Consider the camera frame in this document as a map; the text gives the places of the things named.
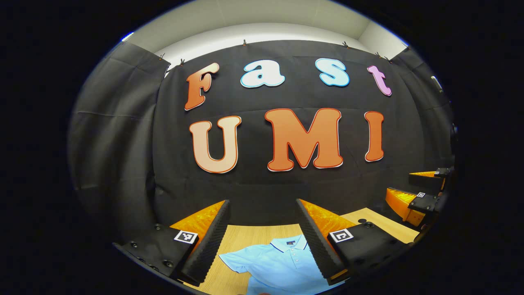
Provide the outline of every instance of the pink letter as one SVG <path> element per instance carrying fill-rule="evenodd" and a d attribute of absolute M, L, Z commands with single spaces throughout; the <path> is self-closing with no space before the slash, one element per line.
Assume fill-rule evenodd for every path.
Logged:
<path fill-rule="evenodd" d="M 367 71 L 373 74 L 373 78 L 375 78 L 375 82 L 377 82 L 378 89 L 380 89 L 384 95 L 391 96 L 391 89 L 389 89 L 384 83 L 386 76 L 384 76 L 384 74 L 381 73 L 375 66 L 367 68 Z"/>

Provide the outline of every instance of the orange letter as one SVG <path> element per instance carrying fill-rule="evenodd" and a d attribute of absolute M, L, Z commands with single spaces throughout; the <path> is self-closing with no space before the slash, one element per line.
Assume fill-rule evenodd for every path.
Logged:
<path fill-rule="evenodd" d="M 382 150 L 382 122 L 384 116 L 379 112 L 366 112 L 364 114 L 369 123 L 369 148 L 366 153 L 366 161 L 378 161 L 384 157 Z"/>
<path fill-rule="evenodd" d="M 184 107 L 186 111 L 194 109 L 204 103 L 205 96 L 200 95 L 200 88 L 203 88 L 204 91 L 208 91 L 209 87 L 211 87 L 211 75 L 209 72 L 216 73 L 218 71 L 219 65 L 214 62 L 188 77 L 186 80 L 189 82 L 188 102 Z"/>
<path fill-rule="evenodd" d="M 339 153 L 339 110 L 324 108 L 316 112 L 306 131 L 295 113 L 290 109 L 268 111 L 266 120 L 273 126 L 273 160 L 267 164 L 270 171 L 289 171 L 294 163 L 289 160 L 288 145 L 302 168 L 309 165 L 316 146 L 319 152 L 313 161 L 317 168 L 333 168 L 342 165 Z"/>
<path fill-rule="evenodd" d="M 189 131 L 193 134 L 193 153 L 200 168 L 211 173 L 226 173 L 235 167 L 238 160 L 236 127 L 241 122 L 239 116 L 223 117 L 218 121 L 217 125 L 224 132 L 224 157 L 220 160 L 209 155 L 208 131 L 211 129 L 211 122 L 201 121 L 189 126 Z"/>

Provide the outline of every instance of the black curtain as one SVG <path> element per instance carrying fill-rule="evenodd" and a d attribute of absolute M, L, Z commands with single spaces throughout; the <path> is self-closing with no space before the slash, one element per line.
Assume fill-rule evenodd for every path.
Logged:
<path fill-rule="evenodd" d="M 327 86 L 315 67 L 318 58 L 340 60 L 350 82 L 346 87 Z M 244 88 L 240 78 L 253 61 L 278 62 L 285 76 L 277 87 Z M 217 62 L 220 69 L 211 74 L 206 100 L 190 111 L 186 79 L 194 72 Z M 369 66 L 377 66 L 392 90 L 387 97 L 378 89 Z M 394 220 L 385 199 L 386 187 L 407 191 L 408 173 L 430 171 L 450 163 L 450 116 L 437 88 L 426 82 L 427 71 L 411 71 L 409 66 L 368 52 L 316 41 L 266 41 L 221 49 L 176 66 L 160 86 L 153 127 L 153 162 L 157 184 L 153 206 L 159 221 L 170 224 L 197 210 L 231 200 L 231 224 L 295 224 L 294 199 L 301 198 L 346 214 L 364 207 Z M 308 129 L 320 108 L 341 111 L 340 153 L 344 163 L 338 168 L 317 169 L 312 162 L 305 169 L 271 172 L 272 127 L 264 119 L 271 109 L 292 109 Z M 383 122 L 384 158 L 366 162 L 369 130 L 367 111 L 379 111 Z M 222 130 L 218 119 L 238 115 L 238 163 L 224 174 L 208 173 L 195 162 L 189 125 L 210 121 L 210 155 L 221 159 Z"/>
<path fill-rule="evenodd" d="M 96 66 L 73 109 L 68 158 L 77 196 L 101 234 L 125 243 L 157 222 L 152 122 L 169 63 L 120 43 Z"/>

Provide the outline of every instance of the orange gripper part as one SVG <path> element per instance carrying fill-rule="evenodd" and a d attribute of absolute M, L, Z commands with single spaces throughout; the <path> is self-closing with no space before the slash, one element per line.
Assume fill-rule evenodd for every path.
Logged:
<path fill-rule="evenodd" d="M 425 214 L 408 208 L 409 203 L 416 197 L 415 194 L 409 194 L 391 188 L 386 189 L 386 202 L 389 207 L 402 217 L 402 221 L 407 221 L 418 226 Z"/>
<path fill-rule="evenodd" d="M 224 204 L 224 202 L 225 200 L 220 201 L 209 207 L 206 207 L 170 226 L 172 228 L 190 231 L 192 233 L 198 234 L 199 240 L 196 242 L 195 247 L 189 255 L 193 254 L 193 252 L 196 250 L 196 248 L 204 238 L 205 234 L 208 232 L 211 223 L 213 222 L 213 220 L 215 220 L 215 217 L 219 213 L 219 210 Z"/>
<path fill-rule="evenodd" d="M 427 172 L 414 172 L 410 173 L 412 175 L 420 175 L 425 177 L 435 177 L 435 171 L 427 171 Z"/>
<path fill-rule="evenodd" d="M 322 233 L 322 236 L 326 239 L 329 245 L 331 245 L 331 243 L 328 240 L 328 235 L 330 232 L 356 225 L 353 222 L 347 220 L 346 218 L 340 217 L 339 215 L 322 207 L 316 206 L 302 199 L 300 200 L 300 202 L 302 202 L 305 209 L 308 211 L 309 216 L 311 216 L 316 226 Z"/>

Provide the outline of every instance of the white wall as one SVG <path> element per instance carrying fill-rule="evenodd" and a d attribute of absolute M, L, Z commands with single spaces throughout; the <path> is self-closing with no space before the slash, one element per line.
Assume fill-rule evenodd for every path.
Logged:
<path fill-rule="evenodd" d="M 189 38 L 180 40 L 155 54 L 171 63 L 172 67 L 180 64 L 180 59 L 185 61 L 208 54 L 220 49 L 270 40 L 311 40 L 339 44 L 346 41 L 348 46 L 363 51 L 372 52 L 361 42 L 347 36 L 315 27 L 283 24 L 283 23 L 257 23 L 244 24 L 219 28 Z"/>
<path fill-rule="evenodd" d="M 370 52 L 378 52 L 381 56 L 389 59 L 392 59 L 406 48 L 402 44 L 406 44 L 405 42 L 374 21 L 367 25 L 358 41 L 368 48 Z"/>

